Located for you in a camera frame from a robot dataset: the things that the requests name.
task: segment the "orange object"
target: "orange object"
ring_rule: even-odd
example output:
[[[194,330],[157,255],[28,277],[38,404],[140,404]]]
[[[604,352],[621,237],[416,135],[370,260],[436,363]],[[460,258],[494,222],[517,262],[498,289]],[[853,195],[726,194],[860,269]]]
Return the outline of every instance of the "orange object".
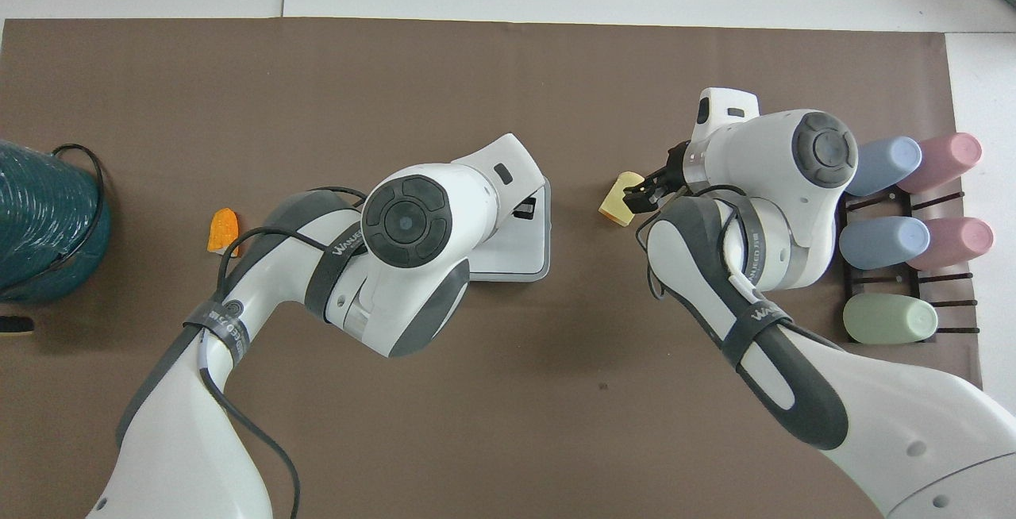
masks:
[[[208,229],[208,251],[223,255],[230,244],[240,237],[240,222],[237,214],[231,208],[221,208],[211,216],[211,226]],[[240,248],[233,250],[233,256],[240,256]]]

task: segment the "small black object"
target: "small black object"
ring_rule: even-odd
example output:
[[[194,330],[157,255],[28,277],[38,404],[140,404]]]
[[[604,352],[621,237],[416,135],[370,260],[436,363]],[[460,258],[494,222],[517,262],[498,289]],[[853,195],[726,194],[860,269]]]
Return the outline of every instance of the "small black object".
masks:
[[[508,169],[505,168],[504,165],[494,166],[494,172],[498,173],[498,178],[501,179],[501,182],[504,182],[505,186],[508,186],[509,183],[512,183],[512,180],[514,180],[511,176],[511,172],[508,172]]]
[[[929,302],[928,305],[933,307],[976,307],[976,299],[967,299],[963,301],[934,301]]]
[[[852,277],[853,284],[864,285],[868,283],[902,283],[902,275],[883,275],[879,277]]]
[[[27,334],[36,329],[36,323],[28,317],[0,317],[0,334]]]
[[[959,279],[972,279],[973,273],[954,273],[952,275],[932,275],[929,277],[917,277],[918,283],[934,283],[934,281],[955,281]]]
[[[854,203],[846,205],[845,209],[848,212],[852,212],[860,210],[861,208],[867,208],[869,205],[878,205],[881,204],[882,201],[893,201],[895,199],[895,191],[887,191],[887,193],[878,194],[878,196],[875,196],[874,198],[867,198],[867,200],[864,201],[854,201]]]
[[[934,200],[922,201],[922,203],[919,204],[910,205],[910,211],[923,210],[923,208],[931,207],[931,205],[941,204],[944,201],[958,200],[958,198],[961,198],[963,196],[965,196],[965,193],[963,193],[962,191],[954,191],[954,193],[948,194],[948,196],[934,198]]]
[[[709,98],[702,96],[699,101],[699,114],[695,118],[696,125],[704,125],[706,121],[709,120]]]
[[[936,333],[941,334],[959,334],[959,335],[975,335],[980,332],[977,327],[939,327]]]
[[[536,215],[536,198],[532,196],[525,198],[521,204],[515,205],[515,210],[511,214],[520,219],[532,219]]]

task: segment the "white robot link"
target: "white robot link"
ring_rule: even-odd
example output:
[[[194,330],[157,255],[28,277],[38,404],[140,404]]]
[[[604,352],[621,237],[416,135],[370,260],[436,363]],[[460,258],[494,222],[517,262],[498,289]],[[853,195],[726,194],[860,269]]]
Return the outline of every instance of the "white robot link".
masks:
[[[248,233],[260,237],[229,275],[224,260],[214,296],[130,401],[116,467],[88,518],[270,518],[267,490],[227,411],[290,467],[296,516],[292,461],[220,392],[265,320],[279,303],[302,303],[384,356],[418,351],[457,308],[470,252],[544,185],[525,147],[505,135],[451,164],[389,176],[363,212],[332,191],[288,198]]]
[[[856,160],[853,136],[831,115],[760,117],[755,95],[705,89],[692,140],[625,200],[635,212],[662,205],[639,229],[662,291],[777,421],[884,516],[1012,517],[1012,414],[964,379],[844,352],[760,293],[808,285],[826,269]]]

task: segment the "teal coiled basket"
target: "teal coiled basket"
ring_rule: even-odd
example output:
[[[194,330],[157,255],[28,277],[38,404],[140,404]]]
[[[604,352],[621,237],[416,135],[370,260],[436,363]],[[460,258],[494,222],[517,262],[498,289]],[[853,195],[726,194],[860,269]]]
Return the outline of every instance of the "teal coiled basket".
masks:
[[[100,182],[55,154],[0,140],[0,303],[59,299],[99,266],[110,210],[103,203],[96,215],[102,175],[92,161]]]

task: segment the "black rack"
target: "black rack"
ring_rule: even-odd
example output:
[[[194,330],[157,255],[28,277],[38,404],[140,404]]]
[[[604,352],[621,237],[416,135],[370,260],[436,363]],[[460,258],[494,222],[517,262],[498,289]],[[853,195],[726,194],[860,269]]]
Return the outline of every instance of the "black rack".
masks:
[[[899,187],[896,186],[879,191],[877,194],[871,194],[871,196],[855,197],[850,196],[849,194],[843,194],[843,196],[839,198],[839,203],[836,207],[836,237],[838,238],[843,233],[843,229],[846,226],[850,212],[858,211],[861,208],[871,207],[871,205],[896,204],[896,207],[898,208],[896,215],[913,217],[913,212],[916,210],[923,210],[923,208],[929,208],[932,207],[932,205],[942,204],[945,203],[945,201],[958,200],[958,198],[962,198],[964,194],[962,191],[955,191],[953,194],[947,194],[946,196],[934,198],[934,200],[919,201],[919,203],[914,204],[910,198],[910,193],[900,190]],[[843,290],[846,301],[849,301],[852,296],[858,295],[861,287],[868,284],[893,283],[898,285],[905,283],[907,295],[914,299],[922,299],[922,284],[937,283],[937,281],[957,281],[971,279],[973,277],[972,273],[922,276],[918,274],[917,269],[912,268],[907,265],[907,263],[899,263],[898,265],[887,268],[891,270],[891,273],[888,275],[865,276],[866,272],[864,270],[854,268],[849,263],[846,263],[845,259],[840,259],[843,263]],[[929,302],[929,305],[935,308],[974,307],[977,305],[977,302],[975,300],[939,301]],[[979,332],[980,329],[977,327],[939,327],[938,330],[936,330],[936,334],[977,334]]]

